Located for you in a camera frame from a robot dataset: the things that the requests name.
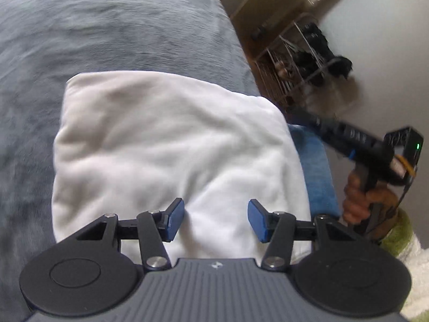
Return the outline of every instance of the gray blanket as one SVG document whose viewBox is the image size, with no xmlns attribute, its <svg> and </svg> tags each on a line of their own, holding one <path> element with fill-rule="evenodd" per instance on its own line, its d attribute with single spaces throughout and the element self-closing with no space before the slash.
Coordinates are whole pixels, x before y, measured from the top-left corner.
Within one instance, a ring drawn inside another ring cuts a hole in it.
<svg viewBox="0 0 429 322">
<path fill-rule="evenodd" d="M 23 266 L 54 243 L 52 143 L 65 82 L 155 70 L 258 95 L 219 0 L 0 0 L 0 321 L 29 315 Z"/>
</svg>

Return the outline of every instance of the logo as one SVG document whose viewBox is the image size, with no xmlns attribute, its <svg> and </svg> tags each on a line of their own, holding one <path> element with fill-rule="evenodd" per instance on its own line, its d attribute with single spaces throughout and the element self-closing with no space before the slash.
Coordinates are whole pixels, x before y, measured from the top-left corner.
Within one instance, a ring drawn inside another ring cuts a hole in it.
<svg viewBox="0 0 429 322">
<path fill-rule="evenodd" d="M 223 266 L 223 264 L 221 263 L 221 262 L 219 262 L 219 261 L 216 261 L 215 263 L 212 263 L 211 265 L 210 265 L 213 269 L 220 269 L 222 266 Z"/>
</svg>

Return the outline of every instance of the blue cloth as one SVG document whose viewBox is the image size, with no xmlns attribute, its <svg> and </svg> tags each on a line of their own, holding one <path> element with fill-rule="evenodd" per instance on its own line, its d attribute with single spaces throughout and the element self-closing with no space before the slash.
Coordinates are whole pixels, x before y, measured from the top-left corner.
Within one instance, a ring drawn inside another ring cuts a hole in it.
<svg viewBox="0 0 429 322">
<path fill-rule="evenodd" d="M 312 219 L 317 214 L 340 217 L 341 211 L 332 184 L 328 157 L 322 141 L 308 129 L 289 125 L 289 131 L 301 160 Z"/>
</svg>

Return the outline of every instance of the finger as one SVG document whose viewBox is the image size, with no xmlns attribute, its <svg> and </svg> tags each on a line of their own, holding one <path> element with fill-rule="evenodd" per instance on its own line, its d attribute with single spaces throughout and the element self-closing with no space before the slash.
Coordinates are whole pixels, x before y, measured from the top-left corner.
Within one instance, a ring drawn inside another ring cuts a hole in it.
<svg viewBox="0 0 429 322">
<path fill-rule="evenodd" d="M 398 197 L 388 188 L 375 188 L 366 193 L 366 198 L 370 203 L 382 203 L 386 206 L 396 206 Z"/>
<path fill-rule="evenodd" d="M 359 218 L 356 218 L 353 214 L 349 213 L 349 212 L 344 212 L 343 213 L 343 219 L 349 223 L 349 224 L 353 224 L 353 225 L 357 225 L 361 222 L 361 220 Z"/>
<path fill-rule="evenodd" d="M 355 204 L 351 200 L 345 200 L 343 202 L 343 208 L 345 212 L 352 214 L 354 217 L 359 218 L 360 220 L 368 219 L 371 215 L 368 208 Z"/>
<path fill-rule="evenodd" d="M 344 188 L 344 193 L 346 194 L 346 198 L 353 203 L 356 203 L 364 208 L 369 207 L 370 201 L 361 190 L 346 185 Z"/>
<path fill-rule="evenodd" d="M 360 188 L 360 178 L 355 172 L 351 172 L 347 179 L 347 184 L 352 188 L 359 189 Z"/>
</svg>

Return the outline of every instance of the blue gripper pad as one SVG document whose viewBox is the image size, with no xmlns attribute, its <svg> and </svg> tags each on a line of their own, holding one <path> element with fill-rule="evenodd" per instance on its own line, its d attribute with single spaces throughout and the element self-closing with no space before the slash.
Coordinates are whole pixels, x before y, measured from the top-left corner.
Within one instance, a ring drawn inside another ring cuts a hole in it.
<svg viewBox="0 0 429 322">
<path fill-rule="evenodd" d="M 170 211 L 171 207 L 173 208 L 173 211 L 171 211 L 170 217 L 168 219 L 168 226 L 166 229 L 166 242 L 171 242 L 174 240 L 174 237 L 176 236 L 177 231 L 179 231 L 179 227 L 182 224 L 182 220 L 185 215 L 185 203 L 182 199 L 176 199 L 168 207 L 167 211 Z"/>
<path fill-rule="evenodd" d="M 269 235 L 267 217 L 269 213 L 257 200 L 250 200 L 247 205 L 247 218 L 258 240 L 267 243 L 271 240 Z"/>
</svg>

